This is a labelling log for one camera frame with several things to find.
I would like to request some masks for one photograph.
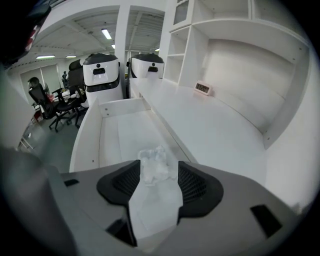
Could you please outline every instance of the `black vent grille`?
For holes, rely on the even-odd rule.
[[[112,186],[128,195],[132,196],[135,192],[140,181],[140,166],[135,166],[134,168],[121,173],[112,179]]]
[[[182,166],[179,166],[178,185],[184,204],[201,198],[207,192],[205,179]]]

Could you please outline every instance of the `black office chair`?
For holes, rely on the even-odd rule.
[[[44,110],[44,112],[42,113],[43,118],[52,119],[54,116],[56,117],[55,120],[49,125],[49,129],[51,130],[51,126],[55,124],[54,130],[57,133],[58,122],[62,123],[61,119],[69,119],[64,115],[70,114],[70,109],[66,109],[63,103],[61,104],[60,102],[51,102],[48,99],[43,86],[39,83],[38,78],[32,77],[28,82],[30,86],[29,94],[31,98]]]
[[[87,108],[81,106],[82,103],[85,103],[87,100],[87,96],[85,93],[85,80],[84,80],[84,70],[83,66],[80,64],[80,59],[70,63],[69,65],[69,72],[68,72],[68,82],[69,82],[69,91],[70,96],[75,94],[77,91],[80,98],[77,98],[77,107],[74,108],[75,114],[71,116],[68,122],[75,118],[75,126],[77,128],[80,127],[78,125],[78,120],[81,115],[84,115],[87,111]]]

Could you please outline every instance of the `plastic bag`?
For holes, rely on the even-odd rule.
[[[177,172],[167,165],[166,151],[162,145],[155,149],[141,150],[138,159],[141,161],[142,178],[147,186],[177,177]]]

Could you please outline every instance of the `ceiling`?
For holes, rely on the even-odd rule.
[[[118,13],[119,10],[109,10],[75,17],[45,37],[38,36],[30,52],[11,69],[47,61],[36,59],[42,55],[55,55],[55,60],[65,60],[68,55],[113,52]],[[125,50],[154,52],[160,45],[163,22],[164,12],[130,10]],[[107,29],[112,39],[106,39],[101,29]]]

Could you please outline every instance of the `person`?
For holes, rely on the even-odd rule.
[[[63,83],[63,87],[67,88],[68,87],[68,74],[66,71],[63,71],[63,75],[62,75],[62,83]]]

